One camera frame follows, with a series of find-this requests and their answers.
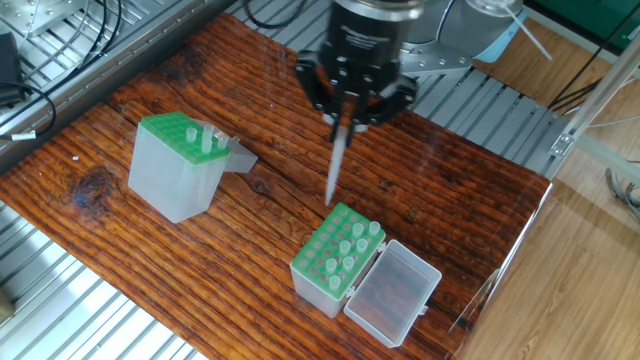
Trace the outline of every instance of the floor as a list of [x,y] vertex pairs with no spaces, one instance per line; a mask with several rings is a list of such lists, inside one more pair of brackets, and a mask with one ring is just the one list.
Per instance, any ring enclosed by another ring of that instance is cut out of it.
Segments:
[[[496,64],[477,65],[548,105],[590,54],[537,23],[527,25],[553,61],[520,32]],[[609,68],[596,61],[573,89]],[[639,97],[635,81],[594,123],[640,114]],[[640,121],[586,133],[626,158],[640,159]],[[604,170],[579,150],[570,155],[460,359],[640,358],[640,223],[611,196]]]

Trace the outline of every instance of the translucent plastic box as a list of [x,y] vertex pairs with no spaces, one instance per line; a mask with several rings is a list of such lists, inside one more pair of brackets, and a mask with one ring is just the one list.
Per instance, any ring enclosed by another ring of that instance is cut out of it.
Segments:
[[228,137],[183,113],[143,118],[129,187],[170,221],[206,211],[229,161]]
[[[296,292],[325,314],[335,317],[344,306],[358,325],[396,347],[426,312],[442,275],[398,241],[385,244],[384,237],[377,222],[338,204],[293,259],[291,273]],[[354,245],[347,250],[347,243]]]

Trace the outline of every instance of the wooden surface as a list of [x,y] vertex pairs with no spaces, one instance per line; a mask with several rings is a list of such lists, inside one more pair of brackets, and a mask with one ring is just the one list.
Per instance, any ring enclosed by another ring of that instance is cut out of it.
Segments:
[[[358,136],[334,201],[380,221],[443,274],[403,346],[294,292],[289,262],[323,205],[328,128],[295,54],[223,16],[97,105],[0,183],[0,198],[211,358],[441,359],[450,328],[505,256],[549,182],[415,114]],[[127,188],[141,117],[183,111],[256,153],[211,208],[171,224]]]
[[[552,62],[519,32],[497,63],[476,65],[548,104],[591,54],[535,22],[527,21],[527,27],[553,55]],[[610,67],[597,59],[573,89]],[[640,114],[638,98],[640,81],[635,81],[613,97],[595,123]],[[586,133],[624,158],[640,159],[640,121]],[[640,359],[640,223],[611,196],[604,169],[579,150],[565,161],[461,359]]]

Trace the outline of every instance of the clear plastic lid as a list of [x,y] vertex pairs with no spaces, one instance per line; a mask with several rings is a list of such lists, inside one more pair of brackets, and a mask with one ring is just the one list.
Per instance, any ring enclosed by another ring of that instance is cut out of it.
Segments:
[[391,240],[344,312],[386,346],[400,346],[441,278],[433,266]]

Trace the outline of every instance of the metal bracket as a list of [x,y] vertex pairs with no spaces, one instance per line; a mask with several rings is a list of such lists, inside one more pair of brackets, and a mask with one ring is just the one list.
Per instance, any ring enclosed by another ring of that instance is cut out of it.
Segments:
[[29,37],[33,37],[82,9],[85,3],[82,0],[4,0],[0,3],[0,20],[4,20],[21,35],[26,36],[28,32]]
[[576,142],[576,139],[569,135],[568,133],[562,133],[556,142],[553,143],[551,149],[549,150],[549,155],[555,156],[558,158],[564,158],[571,150],[571,147]]
[[437,41],[404,43],[400,62],[405,75],[448,75],[469,70],[471,56]]

